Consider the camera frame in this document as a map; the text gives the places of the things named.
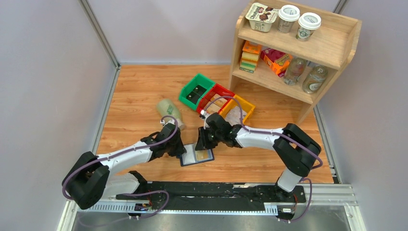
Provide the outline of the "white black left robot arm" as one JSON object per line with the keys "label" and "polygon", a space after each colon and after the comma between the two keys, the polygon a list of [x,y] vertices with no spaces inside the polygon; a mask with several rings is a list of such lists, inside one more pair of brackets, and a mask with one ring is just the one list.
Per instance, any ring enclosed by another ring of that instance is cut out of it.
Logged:
{"label": "white black left robot arm", "polygon": [[180,156],[185,151],[180,128],[167,122],[160,132],[152,133],[127,148],[101,155],[85,152],[64,178],[63,196],[74,200],[81,209],[88,209],[103,197],[117,194],[129,193],[134,199],[142,199],[147,186],[133,174],[122,179],[116,177],[116,173],[153,161],[165,153]]}

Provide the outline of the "blue leather card holder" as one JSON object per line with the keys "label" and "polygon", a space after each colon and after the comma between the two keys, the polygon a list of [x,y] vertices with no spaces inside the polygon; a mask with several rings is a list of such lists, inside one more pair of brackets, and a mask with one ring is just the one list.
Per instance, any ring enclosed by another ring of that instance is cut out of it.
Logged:
{"label": "blue leather card holder", "polygon": [[184,145],[186,152],[178,157],[182,167],[209,162],[215,159],[212,149],[196,151],[195,146],[195,143]]}

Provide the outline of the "green liquid plastic bottle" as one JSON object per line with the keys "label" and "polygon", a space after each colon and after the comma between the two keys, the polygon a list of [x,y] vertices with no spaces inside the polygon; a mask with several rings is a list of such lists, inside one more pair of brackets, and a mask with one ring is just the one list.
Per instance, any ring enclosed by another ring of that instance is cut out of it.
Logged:
{"label": "green liquid plastic bottle", "polygon": [[176,107],[176,105],[170,100],[170,99],[163,99],[161,100],[157,105],[156,109],[158,113],[163,116],[172,116],[174,117],[177,122],[178,122],[178,127],[181,130],[185,129],[185,124],[182,121],[182,115],[179,109]]}

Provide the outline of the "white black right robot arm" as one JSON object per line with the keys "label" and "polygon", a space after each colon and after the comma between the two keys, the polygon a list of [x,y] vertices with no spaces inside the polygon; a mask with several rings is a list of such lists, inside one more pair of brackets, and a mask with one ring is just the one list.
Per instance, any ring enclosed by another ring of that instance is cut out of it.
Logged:
{"label": "white black right robot arm", "polygon": [[231,125],[218,113],[202,111],[200,118],[204,125],[199,128],[195,150],[215,148],[219,143],[235,148],[261,148],[275,151],[285,170],[278,178],[274,189],[276,198],[288,201],[294,194],[295,186],[310,171],[322,166],[319,158],[321,146],[296,124],[288,123],[284,128],[260,129],[243,124]]}

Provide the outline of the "gold credit card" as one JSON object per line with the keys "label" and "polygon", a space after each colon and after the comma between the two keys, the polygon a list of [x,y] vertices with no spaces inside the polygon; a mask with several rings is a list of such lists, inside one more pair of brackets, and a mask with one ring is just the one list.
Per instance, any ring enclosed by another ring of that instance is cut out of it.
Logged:
{"label": "gold credit card", "polygon": [[198,162],[213,159],[212,150],[195,151],[195,157]]}

